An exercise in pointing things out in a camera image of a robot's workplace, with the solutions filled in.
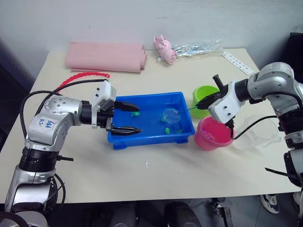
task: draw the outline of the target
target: table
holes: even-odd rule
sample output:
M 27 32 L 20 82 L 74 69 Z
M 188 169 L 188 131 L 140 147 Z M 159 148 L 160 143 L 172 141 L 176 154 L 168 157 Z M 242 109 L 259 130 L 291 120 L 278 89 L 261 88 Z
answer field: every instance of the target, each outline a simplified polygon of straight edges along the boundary
M 253 70 L 258 70 L 245 49 L 228 51 Z M 32 91 L 53 90 L 74 74 L 65 68 L 64 58 L 64 52 L 48 54 Z M 148 52 L 146 68 L 141 74 L 109 74 L 109 81 L 117 89 L 118 96 L 182 91 L 188 104 L 196 87 L 215 86 L 212 80 L 215 74 L 220 75 L 224 84 L 247 77 L 218 54 L 166 65 L 157 62 L 153 52 Z M 96 87 L 97 84 L 93 83 L 76 85 L 63 90 L 62 94 L 91 101 Z M 27 126 L 43 97 L 36 95 L 26 103 Z M 268 101 L 257 105 L 246 103 L 235 119 L 236 127 L 245 117 L 260 110 L 264 115 L 274 113 Z M 193 120 L 195 128 L 198 121 Z M 228 197 L 299 190 L 287 177 L 264 169 L 269 167 L 285 172 L 283 154 L 288 148 L 284 140 L 263 150 L 239 151 L 229 146 L 205 152 L 193 139 L 191 136 L 187 144 L 155 144 L 113 150 L 104 129 L 94 130 L 90 125 L 72 127 L 60 154 L 73 157 L 74 162 L 60 161 L 56 165 L 57 173 L 66 182 L 66 202 Z M 0 154 L 0 202 L 5 201 L 23 147 L 18 118 Z

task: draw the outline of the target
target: silver robotic arm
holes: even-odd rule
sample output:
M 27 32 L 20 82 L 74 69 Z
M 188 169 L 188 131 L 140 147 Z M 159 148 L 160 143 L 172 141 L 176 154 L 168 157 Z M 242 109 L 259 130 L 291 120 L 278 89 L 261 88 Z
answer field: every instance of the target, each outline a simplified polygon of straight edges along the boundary
M 208 109 L 214 119 L 233 128 L 233 118 L 246 100 L 256 104 L 268 99 L 279 119 L 279 130 L 285 132 L 284 139 L 291 149 L 284 155 L 289 180 L 302 187 L 303 85 L 294 79 L 292 68 L 275 62 L 249 79 L 233 81 L 225 86 L 218 75 L 214 76 L 214 80 L 220 92 L 204 98 L 197 107 Z
M 116 101 L 116 90 L 106 80 L 96 89 L 92 104 L 64 96 L 49 98 L 28 128 L 22 157 L 15 167 L 6 197 L 5 211 L 17 214 L 33 226 L 48 226 L 43 214 L 57 190 L 53 184 L 56 161 L 73 160 L 59 155 L 69 128 L 91 124 L 93 129 L 105 128 L 114 135 L 141 132 L 134 127 L 114 127 L 115 108 L 139 110 L 133 104 Z M 0 227 L 15 225 L 12 220 L 0 220 Z

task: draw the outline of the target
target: green cup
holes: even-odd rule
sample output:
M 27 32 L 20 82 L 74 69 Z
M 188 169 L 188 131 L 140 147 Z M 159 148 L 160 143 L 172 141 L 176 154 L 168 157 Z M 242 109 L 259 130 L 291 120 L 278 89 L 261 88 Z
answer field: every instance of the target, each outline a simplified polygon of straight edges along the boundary
M 202 87 L 196 88 L 196 90 L 194 90 L 194 92 L 193 92 L 193 103 L 192 103 L 191 107 L 195 107 L 195 105 L 200 100 L 202 100 L 206 96 L 216 93 L 218 91 L 219 91 L 219 89 L 216 87 L 213 87 L 213 86 L 202 86 Z M 199 110 L 197 108 L 190 110 L 190 113 L 193 117 L 199 118 L 199 119 L 203 119 L 203 118 L 209 116 L 208 110 Z

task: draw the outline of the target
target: person's shoe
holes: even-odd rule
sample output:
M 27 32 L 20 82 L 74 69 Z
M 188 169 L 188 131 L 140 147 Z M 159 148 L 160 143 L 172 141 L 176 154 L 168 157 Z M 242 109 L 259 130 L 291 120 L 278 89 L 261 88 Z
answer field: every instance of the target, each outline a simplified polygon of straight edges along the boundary
M 272 214 L 278 214 L 280 208 L 274 195 L 259 195 L 260 201 L 265 209 L 267 209 Z
M 301 197 L 301 192 L 294 192 L 294 193 L 293 193 L 294 202 L 295 202 L 298 206 L 300 205 L 300 197 Z

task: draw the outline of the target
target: pink folded cloth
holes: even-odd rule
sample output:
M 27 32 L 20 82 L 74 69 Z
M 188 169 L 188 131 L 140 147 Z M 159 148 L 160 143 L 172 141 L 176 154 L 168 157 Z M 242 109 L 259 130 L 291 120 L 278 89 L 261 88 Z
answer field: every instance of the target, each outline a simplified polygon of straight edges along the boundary
M 141 72 L 146 54 L 140 44 L 71 43 L 65 65 L 73 70 Z

